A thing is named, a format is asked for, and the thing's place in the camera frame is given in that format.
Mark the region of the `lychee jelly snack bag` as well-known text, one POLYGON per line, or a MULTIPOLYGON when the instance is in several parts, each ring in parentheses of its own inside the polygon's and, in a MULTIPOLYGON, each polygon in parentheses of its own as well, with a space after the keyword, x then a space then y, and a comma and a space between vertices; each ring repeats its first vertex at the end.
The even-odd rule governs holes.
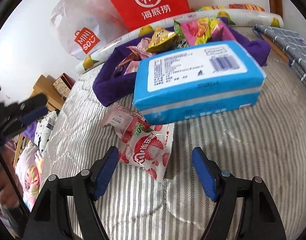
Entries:
POLYGON ((133 121, 119 142, 119 161, 144 168, 156 181, 162 181, 171 155, 174 124, 150 125, 133 121))

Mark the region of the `pale pink labelled packet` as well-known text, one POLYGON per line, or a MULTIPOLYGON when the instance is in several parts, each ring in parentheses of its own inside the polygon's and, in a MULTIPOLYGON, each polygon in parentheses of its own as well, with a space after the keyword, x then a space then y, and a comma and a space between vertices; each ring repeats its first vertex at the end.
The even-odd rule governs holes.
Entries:
POLYGON ((109 107, 107 113, 104 115, 99 125, 100 127, 106 127, 110 125, 113 126, 118 137, 122 139, 126 129, 134 118, 142 121, 145 120, 141 114, 133 112, 115 102, 109 107))

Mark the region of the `pink strawberry candy packet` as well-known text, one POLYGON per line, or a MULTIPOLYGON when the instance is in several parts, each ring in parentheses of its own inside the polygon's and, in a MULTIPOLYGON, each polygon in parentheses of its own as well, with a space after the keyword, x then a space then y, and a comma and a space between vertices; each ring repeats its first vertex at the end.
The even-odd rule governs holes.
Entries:
POLYGON ((138 68, 139 68, 139 64, 140 64, 140 61, 131 61, 129 63, 129 65, 127 66, 125 72, 124 72, 124 75, 128 75, 128 74, 131 74, 131 73, 136 73, 138 68))

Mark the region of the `pink white candy bar wrapper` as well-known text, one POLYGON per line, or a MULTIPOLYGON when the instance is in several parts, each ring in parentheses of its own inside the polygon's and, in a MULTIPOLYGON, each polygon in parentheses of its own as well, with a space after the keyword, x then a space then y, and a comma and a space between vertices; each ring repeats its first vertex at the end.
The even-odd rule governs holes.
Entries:
POLYGON ((121 72, 124 71, 125 67, 128 66, 128 64, 132 61, 132 60, 136 60, 137 59, 137 55, 134 53, 129 54, 125 59, 123 59, 115 68, 112 76, 119 76, 121 72))

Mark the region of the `red white snack packet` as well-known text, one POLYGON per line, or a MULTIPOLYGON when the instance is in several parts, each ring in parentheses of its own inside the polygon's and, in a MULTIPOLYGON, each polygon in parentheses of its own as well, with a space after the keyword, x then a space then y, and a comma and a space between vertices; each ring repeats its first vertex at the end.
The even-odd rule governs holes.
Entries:
POLYGON ((136 46, 127 46, 126 48, 130 49, 141 60, 143 60, 156 55, 156 53, 150 53, 147 51, 150 42, 151 38, 145 37, 142 38, 139 44, 137 44, 136 46))

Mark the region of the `yellow biscuit snack packet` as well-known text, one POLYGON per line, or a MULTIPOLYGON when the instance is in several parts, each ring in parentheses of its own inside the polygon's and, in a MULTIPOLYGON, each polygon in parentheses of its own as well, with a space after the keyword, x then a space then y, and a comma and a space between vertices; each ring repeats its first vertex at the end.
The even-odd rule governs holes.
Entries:
POLYGON ((146 52, 160 53, 170 49, 174 43, 175 37, 176 33, 174 31, 168 31, 162 27, 156 27, 146 52))

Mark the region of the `green snack packet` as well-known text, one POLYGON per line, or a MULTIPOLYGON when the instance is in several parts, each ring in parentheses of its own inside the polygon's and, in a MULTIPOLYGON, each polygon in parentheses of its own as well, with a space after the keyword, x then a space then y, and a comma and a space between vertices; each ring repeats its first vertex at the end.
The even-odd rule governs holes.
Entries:
POLYGON ((177 21, 174 21, 174 32, 176 33, 176 37, 174 39, 173 48, 181 49, 181 48, 189 47, 189 44, 181 29, 181 25, 177 21))

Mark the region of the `pink orange fruit snack bag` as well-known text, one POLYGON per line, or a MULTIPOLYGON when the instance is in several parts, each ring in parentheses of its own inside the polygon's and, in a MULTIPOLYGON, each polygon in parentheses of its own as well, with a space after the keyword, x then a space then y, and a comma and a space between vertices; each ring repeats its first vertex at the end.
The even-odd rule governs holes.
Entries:
POLYGON ((213 41, 236 41, 228 26, 215 17, 204 17, 180 24, 182 33, 190 46, 213 41))

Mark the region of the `black spotted white pillow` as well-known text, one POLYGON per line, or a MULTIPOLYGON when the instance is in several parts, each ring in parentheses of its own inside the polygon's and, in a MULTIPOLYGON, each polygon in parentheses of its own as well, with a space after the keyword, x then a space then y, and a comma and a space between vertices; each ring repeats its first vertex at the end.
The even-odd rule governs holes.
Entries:
POLYGON ((54 129, 57 116, 57 111, 52 111, 37 122, 34 144, 38 147, 40 152, 44 152, 46 149, 50 135, 54 129))

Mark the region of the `brown patterned box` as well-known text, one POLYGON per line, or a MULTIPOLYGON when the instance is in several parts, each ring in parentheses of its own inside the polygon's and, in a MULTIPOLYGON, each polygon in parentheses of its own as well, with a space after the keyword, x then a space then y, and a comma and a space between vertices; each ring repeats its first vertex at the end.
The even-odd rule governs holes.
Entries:
POLYGON ((60 96, 65 100, 74 85, 75 81, 70 78, 67 74, 62 73, 52 84, 54 89, 60 94, 60 96))

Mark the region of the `pink floral pillow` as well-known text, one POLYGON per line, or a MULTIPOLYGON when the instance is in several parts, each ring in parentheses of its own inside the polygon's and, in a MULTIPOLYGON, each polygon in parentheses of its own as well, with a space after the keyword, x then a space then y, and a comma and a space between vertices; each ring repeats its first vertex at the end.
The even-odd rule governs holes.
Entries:
POLYGON ((15 172, 23 188, 23 201, 31 211, 39 195, 44 153, 30 141, 16 164, 15 172))

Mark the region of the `striped grey quilt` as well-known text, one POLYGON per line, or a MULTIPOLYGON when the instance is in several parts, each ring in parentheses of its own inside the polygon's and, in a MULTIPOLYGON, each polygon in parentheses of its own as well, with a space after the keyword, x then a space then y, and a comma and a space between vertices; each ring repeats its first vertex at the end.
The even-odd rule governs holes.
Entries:
MULTIPOLYGON (((41 188, 51 174, 75 176, 118 145, 107 112, 93 92, 102 65, 76 81, 56 120, 46 149, 41 188)), ((105 195, 96 202, 110 239, 200 239, 215 203, 192 166, 201 147, 208 159, 235 177, 263 178, 287 239, 306 227, 306 87, 271 50, 255 106, 175 123, 173 147, 162 183, 141 167, 119 163, 105 195)))

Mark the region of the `purple towel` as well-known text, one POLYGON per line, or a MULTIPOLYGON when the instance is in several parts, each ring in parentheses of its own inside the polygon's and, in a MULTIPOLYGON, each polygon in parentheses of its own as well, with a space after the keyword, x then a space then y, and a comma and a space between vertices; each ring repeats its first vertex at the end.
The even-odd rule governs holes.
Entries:
MULTIPOLYGON (((227 20, 225 20, 223 17, 220 20, 227 25, 227 20)), ((257 61, 257 63, 261 67, 265 66, 270 53, 269 43, 263 40, 250 41, 243 35, 233 30, 231 27, 228 26, 228 28, 233 33, 236 41, 246 49, 246 51, 257 61)), ((140 38, 116 47, 113 53, 104 63, 100 73, 93 83, 93 91, 103 106, 108 107, 112 103, 133 93, 136 79, 135 73, 124 75, 127 68, 126 66, 124 71, 121 72, 119 76, 112 76, 112 74, 116 66, 132 53, 130 49, 126 48, 127 46, 136 46, 139 44, 142 38, 152 38, 152 36, 153 34, 149 36, 147 33, 142 35, 140 38)))

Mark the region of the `white Miniso plastic bag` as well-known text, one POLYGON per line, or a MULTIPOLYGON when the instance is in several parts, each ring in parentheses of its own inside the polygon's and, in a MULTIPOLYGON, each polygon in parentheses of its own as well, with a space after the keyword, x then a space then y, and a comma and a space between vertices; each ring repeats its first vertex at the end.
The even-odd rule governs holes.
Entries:
POLYGON ((50 25, 64 50, 80 61, 128 32, 110 0, 60 0, 50 25))

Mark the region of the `blue tissue pack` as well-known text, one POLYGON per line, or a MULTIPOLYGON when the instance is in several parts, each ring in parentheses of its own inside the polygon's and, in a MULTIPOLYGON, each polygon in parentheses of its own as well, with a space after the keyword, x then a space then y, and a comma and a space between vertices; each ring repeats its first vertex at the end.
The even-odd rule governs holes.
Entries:
POLYGON ((238 42, 210 42, 141 61, 133 105, 152 125, 232 111, 255 105, 265 78, 238 42))

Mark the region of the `red Haidilao paper bag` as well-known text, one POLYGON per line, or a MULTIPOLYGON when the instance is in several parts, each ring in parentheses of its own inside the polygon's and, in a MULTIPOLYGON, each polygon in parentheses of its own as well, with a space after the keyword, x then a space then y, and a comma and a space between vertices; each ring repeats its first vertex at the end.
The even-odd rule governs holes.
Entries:
POLYGON ((187 0, 110 0, 128 30, 190 12, 187 0))

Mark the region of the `blue checked cloth bag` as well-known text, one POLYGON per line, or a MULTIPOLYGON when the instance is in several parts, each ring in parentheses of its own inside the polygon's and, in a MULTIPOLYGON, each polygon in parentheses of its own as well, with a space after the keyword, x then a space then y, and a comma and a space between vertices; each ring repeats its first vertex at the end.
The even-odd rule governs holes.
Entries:
POLYGON ((306 40, 295 31, 266 25, 257 24, 253 31, 259 37, 268 38, 288 57, 289 67, 306 87, 306 40))

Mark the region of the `fruit pattern rolled mat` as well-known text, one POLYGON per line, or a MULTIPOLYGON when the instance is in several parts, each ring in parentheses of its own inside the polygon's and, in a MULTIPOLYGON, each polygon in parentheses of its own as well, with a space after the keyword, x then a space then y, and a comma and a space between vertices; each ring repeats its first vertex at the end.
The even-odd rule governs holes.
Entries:
MULTIPOLYGON (((226 18, 227 23, 234 27, 253 27, 256 24, 278 28, 284 27, 283 19, 278 14, 265 11, 226 8, 194 11, 156 21, 149 24, 149 26, 152 28, 152 31, 150 31, 148 35, 151 36, 157 27, 162 27, 168 31, 172 31, 175 21, 178 23, 184 23, 203 17, 224 17, 226 18)), ((97 49, 95 52, 91 53, 91 55, 86 57, 84 61, 81 61, 75 67, 75 71, 77 74, 82 75, 90 69, 104 63, 113 53, 114 48, 142 37, 140 31, 141 30, 139 28, 135 29, 121 37, 116 38, 109 44, 105 45, 103 48, 97 49)))

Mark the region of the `yellow snack bag by wall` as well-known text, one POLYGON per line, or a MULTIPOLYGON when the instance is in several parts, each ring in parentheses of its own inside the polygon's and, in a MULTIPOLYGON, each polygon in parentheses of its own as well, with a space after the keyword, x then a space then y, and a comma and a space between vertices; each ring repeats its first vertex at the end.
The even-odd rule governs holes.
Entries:
POLYGON ((200 7, 195 9, 195 11, 207 11, 207 10, 222 10, 222 9, 227 9, 227 7, 225 6, 204 6, 204 7, 200 7))

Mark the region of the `orange snack bag by wall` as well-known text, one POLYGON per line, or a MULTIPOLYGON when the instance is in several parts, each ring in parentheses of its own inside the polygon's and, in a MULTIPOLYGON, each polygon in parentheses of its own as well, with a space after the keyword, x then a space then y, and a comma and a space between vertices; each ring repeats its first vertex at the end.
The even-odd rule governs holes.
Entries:
POLYGON ((262 7, 255 4, 229 4, 230 9, 244 9, 254 11, 265 11, 262 7))

